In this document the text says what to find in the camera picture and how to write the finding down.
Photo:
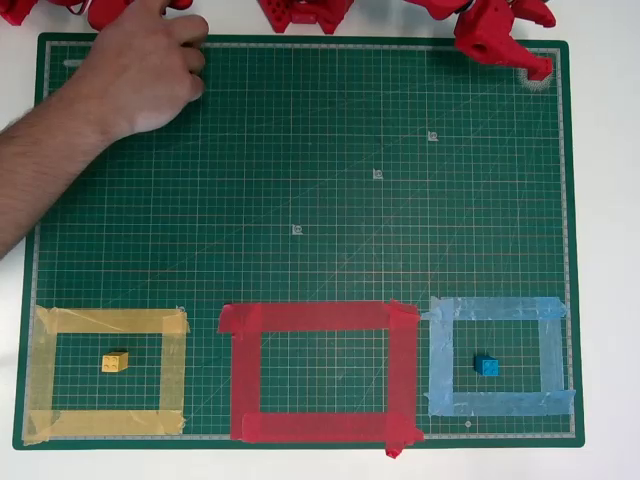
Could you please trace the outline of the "operator right hand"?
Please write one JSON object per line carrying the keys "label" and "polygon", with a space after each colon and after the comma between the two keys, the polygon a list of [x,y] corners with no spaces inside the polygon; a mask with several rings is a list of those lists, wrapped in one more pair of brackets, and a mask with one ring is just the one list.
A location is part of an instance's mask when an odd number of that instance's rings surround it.
{"label": "operator right hand", "polygon": [[158,129],[204,92],[200,15],[164,16],[167,1],[134,1],[96,37],[61,89],[106,142]]}

